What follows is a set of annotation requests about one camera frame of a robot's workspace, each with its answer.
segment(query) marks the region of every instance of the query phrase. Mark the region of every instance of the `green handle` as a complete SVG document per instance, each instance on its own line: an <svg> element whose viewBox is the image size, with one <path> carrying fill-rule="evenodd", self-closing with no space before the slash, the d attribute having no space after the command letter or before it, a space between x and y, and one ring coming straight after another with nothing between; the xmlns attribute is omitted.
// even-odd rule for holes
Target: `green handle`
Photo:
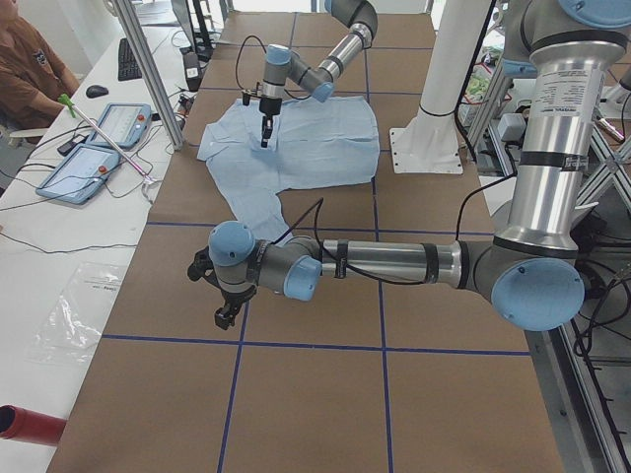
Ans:
<svg viewBox="0 0 631 473"><path fill-rule="evenodd" d="M72 101L70 100L70 98L68 97L67 94L62 94L59 99L57 99L57 101L59 103L62 103L64 105L68 106L68 109L70 110L70 114L72 115L73 118L76 118L77 115L75 115L75 110L72 109L74 103L72 103Z"/></svg>

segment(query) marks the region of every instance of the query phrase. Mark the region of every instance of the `tablet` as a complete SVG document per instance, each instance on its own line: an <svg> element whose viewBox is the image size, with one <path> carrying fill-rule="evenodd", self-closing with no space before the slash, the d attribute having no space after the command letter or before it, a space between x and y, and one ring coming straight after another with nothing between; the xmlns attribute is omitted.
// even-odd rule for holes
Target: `tablet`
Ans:
<svg viewBox="0 0 631 473"><path fill-rule="evenodd" d="M123 150L136 146L151 123L151 106L146 103L110 103L97 124ZM109 148L99 133L93 131L86 142Z"/></svg>
<svg viewBox="0 0 631 473"><path fill-rule="evenodd" d="M119 163L120 155L114 150L78 145L35 193L49 199L83 204L105 184Z"/></svg>

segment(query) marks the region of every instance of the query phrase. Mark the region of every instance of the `light blue joint cap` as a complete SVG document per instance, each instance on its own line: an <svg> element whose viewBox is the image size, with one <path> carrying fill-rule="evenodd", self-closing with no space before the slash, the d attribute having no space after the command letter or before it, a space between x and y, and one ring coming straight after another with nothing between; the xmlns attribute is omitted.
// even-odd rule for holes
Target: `light blue joint cap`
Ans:
<svg viewBox="0 0 631 473"><path fill-rule="evenodd" d="M529 62L502 59L502 67L506 77L514 79L536 79L536 67Z"/></svg>
<svg viewBox="0 0 631 473"><path fill-rule="evenodd" d="M333 95L333 92L335 92L335 84L332 82L325 82L315 88L312 92L312 97L319 102L325 102Z"/></svg>
<svg viewBox="0 0 631 473"><path fill-rule="evenodd" d="M208 238L208 253L217 266L237 266L244 262L256 241L252 231L241 222L224 222Z"/></svg>
<svg viewBox="0 0 631 473"><path fill-rule="evenodd" d="M302 256L287 273L283 293L290 299L310 301L321 274L322 263L310 256Z"/></svg>
<svg viewBox="0 0 631 473"><path fill-rule="evenodd" d="M516 264L498 278L491 303L504 318L524 330L551 330L569 321L583 305L579 272L555 258Z"/></svg>
<svg viewBox="0 0 631 473"><path fill-rule="evenodd" d="M292 59L292 51L288 47L278 44L270 44L267 47L265 61L274 66L284 66Z"/></svg>
<svg viewBox="0 0 631 473"><path fill-rule="evenodd" d="M617 30L631 26L629 0L558 0L570 18L588 27Z"/></svg>

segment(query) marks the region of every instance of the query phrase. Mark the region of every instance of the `red tube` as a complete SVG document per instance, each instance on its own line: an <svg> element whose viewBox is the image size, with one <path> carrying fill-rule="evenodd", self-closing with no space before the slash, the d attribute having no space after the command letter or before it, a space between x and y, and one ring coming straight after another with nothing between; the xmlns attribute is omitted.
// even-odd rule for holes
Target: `red tube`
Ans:
<svg viewBox="0 0 631 473"><path fill-rule="evenodd" d="M22 407L0 407L0 439L57 446L66 421Z"/></svg>

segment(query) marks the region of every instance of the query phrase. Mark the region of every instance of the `white desk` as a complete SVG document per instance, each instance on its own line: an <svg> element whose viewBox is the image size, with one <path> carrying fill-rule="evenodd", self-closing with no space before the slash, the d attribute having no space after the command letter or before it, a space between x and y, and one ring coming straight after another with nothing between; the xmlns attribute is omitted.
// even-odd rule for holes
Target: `white desk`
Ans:
<svg viewBox="0 0 631 473"><path fill-rule="evenodd" d="M149 45L160 69L168 94L185 88L181 56L172 46L176 29L145 29ZM98 118L109 102L152 103L142 80L117 82L118 38L86 77L74 102L87 114ZM109 95L87 99L88 86L101 84ZM44 140L74 128L78 120L64 111L50 127ZM57 164L61 157L55 149L70 135L34 153L30 163ZM152 175L162 177L171 158L169 138L161 128L141 152L154 165ZM40 184L49 169L23 170L19 178ZM122 194L140 182L129 165L123 165L109 179L115 194ZM0 209L42 200L26 184L14 181L0 199ZM46 249L69 249L91 244L137 243L150 204L140 189L121 199L102 189L81 207L42 202L16 210L0 211L4 233ZM14 404L52 416L67 418L75 402L87 366L54 366L29 362L25 350L42 322L54 307L77 266L83 261L127 265L133 249L101 249L74 254L46 255L0 236L0 405ZM54 448L0 440L0 470L15 473L45 471Z"/></svg>

